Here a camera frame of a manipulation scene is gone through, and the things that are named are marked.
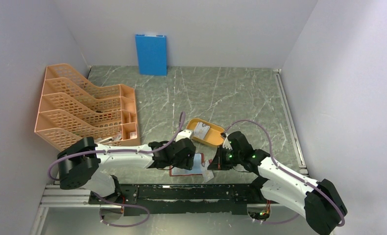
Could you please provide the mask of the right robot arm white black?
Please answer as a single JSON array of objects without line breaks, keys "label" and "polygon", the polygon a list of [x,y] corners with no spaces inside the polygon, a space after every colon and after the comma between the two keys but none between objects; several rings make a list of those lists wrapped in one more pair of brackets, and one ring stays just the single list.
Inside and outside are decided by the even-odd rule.
[{"label": "right robot arm white black", "polygon": [[319,235],[329,235],[344,224],[348,211],[331,181],[318,181],[291,170],[268,152],[253,148],[240,131],[220,136],[223,140],[209,169],[230,170],[241,165],[256,174],[256,186],[250,190],[254,202],[266,199],[287,207],[304,217]]}]

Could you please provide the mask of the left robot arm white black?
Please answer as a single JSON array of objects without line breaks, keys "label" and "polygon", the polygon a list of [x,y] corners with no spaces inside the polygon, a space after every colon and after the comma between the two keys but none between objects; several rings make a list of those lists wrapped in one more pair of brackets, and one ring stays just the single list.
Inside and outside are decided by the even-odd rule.
[{"label": "left robot arm white black", "polygon": [[120,200],[121,189],[116,176],[106,171],[115,167],[163,169],[168,166],[191,170],[195,152],[196,147],[189,138],[124,147],[97,144],[94,138],[85,137],[61,151],[51,166],[58,166],[61,189],[83,187],[113,204]]}]

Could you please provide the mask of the yellow oval tray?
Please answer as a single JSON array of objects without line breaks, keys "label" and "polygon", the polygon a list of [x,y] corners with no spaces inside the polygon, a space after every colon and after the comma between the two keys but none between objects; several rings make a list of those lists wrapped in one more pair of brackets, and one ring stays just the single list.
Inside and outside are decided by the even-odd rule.
[{"label": "yellow oval tray", "polygon": [[211,147],[218,147],[221,145],[224,141],[224,138],[222,137],[222,132],[224,132],[224,129],[216,124],[212,124],[210,122],[207,122],[205,120],[202,120],[200,118],[193,118],[191,119],[188,124],[186,129],[194,130],[198,122],[204,122],[208,125],[210,125],[210,130],[207,133],[206,137],[204,139],[199,139],[196,138],[195,136],[192,137],[193,140],[205,144]]}]

